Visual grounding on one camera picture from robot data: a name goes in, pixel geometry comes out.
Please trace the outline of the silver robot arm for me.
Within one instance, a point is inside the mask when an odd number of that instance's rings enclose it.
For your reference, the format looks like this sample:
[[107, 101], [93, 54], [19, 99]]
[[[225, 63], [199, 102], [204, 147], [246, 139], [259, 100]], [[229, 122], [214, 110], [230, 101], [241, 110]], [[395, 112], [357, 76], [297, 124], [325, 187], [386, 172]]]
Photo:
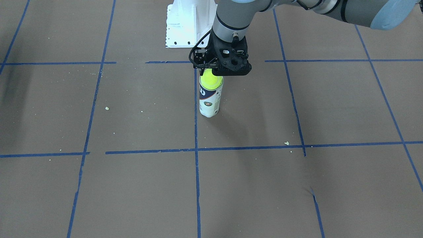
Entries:
[[248, 61], [246, 32], [257, 12], [279, 5], [295, 5], [338, 21], [377, 30], [397, 27], [421, 0], [221, 0], [211, 29], [191, 49], [189, 60], [203, 74], [211, 69], [216, 76], [244, 76], [252, 65]]

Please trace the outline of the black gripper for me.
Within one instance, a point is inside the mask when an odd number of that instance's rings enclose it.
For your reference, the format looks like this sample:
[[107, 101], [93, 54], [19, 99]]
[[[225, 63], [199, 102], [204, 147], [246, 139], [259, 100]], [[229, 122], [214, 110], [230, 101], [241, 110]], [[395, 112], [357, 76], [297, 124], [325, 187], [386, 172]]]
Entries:
[[218, 63], [222, 63], [224, 59], [228, 58], [231, 51], [231, 44], [217, 37], [212, 30], [210, 31], [207, 49], [194, 49], [194, 69], [218, 69]]

